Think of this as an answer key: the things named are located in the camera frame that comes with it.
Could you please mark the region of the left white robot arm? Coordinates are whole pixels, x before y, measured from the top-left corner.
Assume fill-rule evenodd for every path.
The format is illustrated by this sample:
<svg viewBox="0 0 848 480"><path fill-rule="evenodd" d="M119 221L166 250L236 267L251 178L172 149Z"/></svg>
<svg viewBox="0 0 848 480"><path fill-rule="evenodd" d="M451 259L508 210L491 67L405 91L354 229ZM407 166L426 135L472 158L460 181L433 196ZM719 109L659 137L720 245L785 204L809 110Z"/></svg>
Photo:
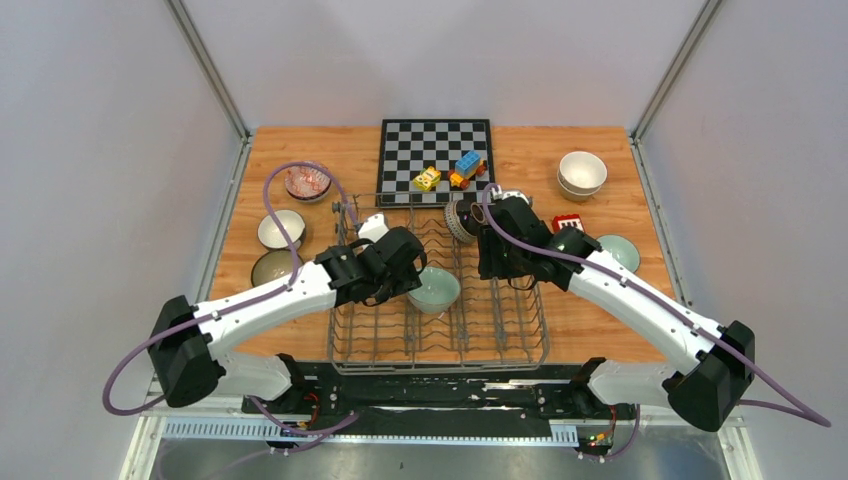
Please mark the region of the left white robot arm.
<svg viewBox="0 0 848 480"><path fill-rule="evenodd" d="M306 386L278 355L258 357L236 347L273 327L349 303L380 305L421 285L427 263L421 241L405 227L377 240L336 245L297 273L230 297L192 305L185 296L164 303L147 351L166 404L195 404L216 391L269 400L298 411Z"/></svg>

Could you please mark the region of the beige floral bowl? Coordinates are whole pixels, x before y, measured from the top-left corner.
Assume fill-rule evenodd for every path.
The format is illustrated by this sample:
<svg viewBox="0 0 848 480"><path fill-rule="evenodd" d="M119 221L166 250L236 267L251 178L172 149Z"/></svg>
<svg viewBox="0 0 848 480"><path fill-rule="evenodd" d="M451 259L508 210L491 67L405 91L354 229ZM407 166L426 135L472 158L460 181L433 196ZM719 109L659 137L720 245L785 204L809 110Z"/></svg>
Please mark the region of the beige floral bowl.
<svg viewBox="0 0 848 480"><path fill-rule="evenodd" d="M598 187L588 192L575 192L571 190L569 186L560 177L557 178L557 182L559 185L560 194L565 199L576 203L583 203L588 201L593 195L597 194L601 190L601 188Z"/></svg>

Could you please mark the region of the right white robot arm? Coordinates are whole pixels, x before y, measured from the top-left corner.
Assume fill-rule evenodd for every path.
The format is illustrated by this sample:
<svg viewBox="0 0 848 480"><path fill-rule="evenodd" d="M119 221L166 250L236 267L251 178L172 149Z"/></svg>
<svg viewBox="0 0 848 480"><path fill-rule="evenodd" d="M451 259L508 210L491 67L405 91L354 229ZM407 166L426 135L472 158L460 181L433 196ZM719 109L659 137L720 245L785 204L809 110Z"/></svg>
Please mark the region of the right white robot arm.
<svg viewBox="0 0 848 480"><path fill-rule="evenodd" d="M552 232L520 194L490 194L482 209L482 278L555 285L602 308L665 358L645 368L590 361L570 392L577 413L592 418L610 404L646 404L670 408L703 431L722 427L754 379L755 334L747 325L723 326L678 304L578 228Z"/></svg>

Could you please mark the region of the black patterned bowl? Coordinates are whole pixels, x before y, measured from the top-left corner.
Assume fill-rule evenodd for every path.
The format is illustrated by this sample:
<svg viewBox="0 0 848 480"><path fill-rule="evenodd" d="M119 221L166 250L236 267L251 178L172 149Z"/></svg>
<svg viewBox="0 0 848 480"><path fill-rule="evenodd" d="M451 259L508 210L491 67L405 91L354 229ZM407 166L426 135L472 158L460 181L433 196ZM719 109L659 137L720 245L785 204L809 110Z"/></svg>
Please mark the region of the black patterned bowl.
<svg viewBox="0 0 848 480"><path fill-rule="evenodd" d="M475 243L480 228L487 224L481 204L471 200L450 201L443 216L451 235L464 244Z"/></svg>

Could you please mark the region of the blue zigzag bowl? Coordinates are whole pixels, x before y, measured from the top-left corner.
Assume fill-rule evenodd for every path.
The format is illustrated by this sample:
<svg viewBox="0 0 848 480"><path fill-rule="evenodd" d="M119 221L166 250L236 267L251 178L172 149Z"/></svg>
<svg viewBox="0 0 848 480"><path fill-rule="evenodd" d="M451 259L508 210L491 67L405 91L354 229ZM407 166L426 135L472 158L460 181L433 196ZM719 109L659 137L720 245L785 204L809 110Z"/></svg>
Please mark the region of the blue zigzag bowl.
<svg viewBox="0 0 848 480"><path fill-rule="evenodd" d="M295 195L312 196L329 190L332 182L324 172L312 166L293 166L285 172L284 185L286 191Z"/></svg>

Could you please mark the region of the dark teal glazed bowl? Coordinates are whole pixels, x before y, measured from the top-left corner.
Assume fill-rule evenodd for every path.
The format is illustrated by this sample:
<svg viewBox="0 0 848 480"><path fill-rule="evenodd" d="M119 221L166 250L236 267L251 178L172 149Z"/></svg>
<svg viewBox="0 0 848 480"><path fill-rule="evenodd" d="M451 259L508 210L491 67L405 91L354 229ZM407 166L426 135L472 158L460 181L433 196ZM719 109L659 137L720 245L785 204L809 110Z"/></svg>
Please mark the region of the dark teal glazed bowl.
<svg viewBox="0 0 848 480"><path fill-rule="evenodd" d="M250 275L252 287L258 287L289 275L303 260L286 249L271 250L262 255L253 265Z"/></svg>

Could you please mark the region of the light blue striped bowl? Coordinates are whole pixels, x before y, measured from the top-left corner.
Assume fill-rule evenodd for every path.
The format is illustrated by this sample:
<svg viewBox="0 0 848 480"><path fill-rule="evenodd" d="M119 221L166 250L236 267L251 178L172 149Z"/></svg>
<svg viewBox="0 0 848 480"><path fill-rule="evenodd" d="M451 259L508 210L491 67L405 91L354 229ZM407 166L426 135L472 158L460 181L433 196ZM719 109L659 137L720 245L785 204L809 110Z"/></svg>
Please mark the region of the light blue striped bowl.
<svg viewBox="0 0 848 480"><path fill-rule="evenodd" d="M625 269L637 272L641 265L641 255L637 247L627 238L608 234L597 238L600 246L608 251Z"/></svg>

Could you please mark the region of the mint green bowl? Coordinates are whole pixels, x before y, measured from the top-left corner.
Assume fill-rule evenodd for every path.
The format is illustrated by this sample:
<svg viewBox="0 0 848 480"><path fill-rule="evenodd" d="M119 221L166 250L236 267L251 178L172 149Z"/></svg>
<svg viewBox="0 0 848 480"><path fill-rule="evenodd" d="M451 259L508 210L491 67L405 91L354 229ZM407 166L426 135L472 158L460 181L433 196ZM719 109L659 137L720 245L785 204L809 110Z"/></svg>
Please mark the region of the mint green bowl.
<svg viewBox="0 0 848 480"><path fill-rule="evenodd" d="M461 284L449 271L438 267L425 267L419 274L421 286L409 291L412 305L425 314L440 314L448 310L459 298Z"/></svg>

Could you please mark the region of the teal white dotted bowl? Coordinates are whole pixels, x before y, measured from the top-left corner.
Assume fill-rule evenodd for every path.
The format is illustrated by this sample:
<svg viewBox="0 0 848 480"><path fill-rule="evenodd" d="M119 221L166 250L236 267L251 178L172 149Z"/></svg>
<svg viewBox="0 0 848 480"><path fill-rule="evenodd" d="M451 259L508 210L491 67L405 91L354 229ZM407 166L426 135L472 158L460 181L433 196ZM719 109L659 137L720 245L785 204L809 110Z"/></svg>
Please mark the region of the teal white dotted bowl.
<svg viewBox="0 0 848 480"><path fill-rule="evenodd" d="M266 215L257 228L259 242L269 250L299 249L306 233L306 222L296 211L281 209Z"/></svg>

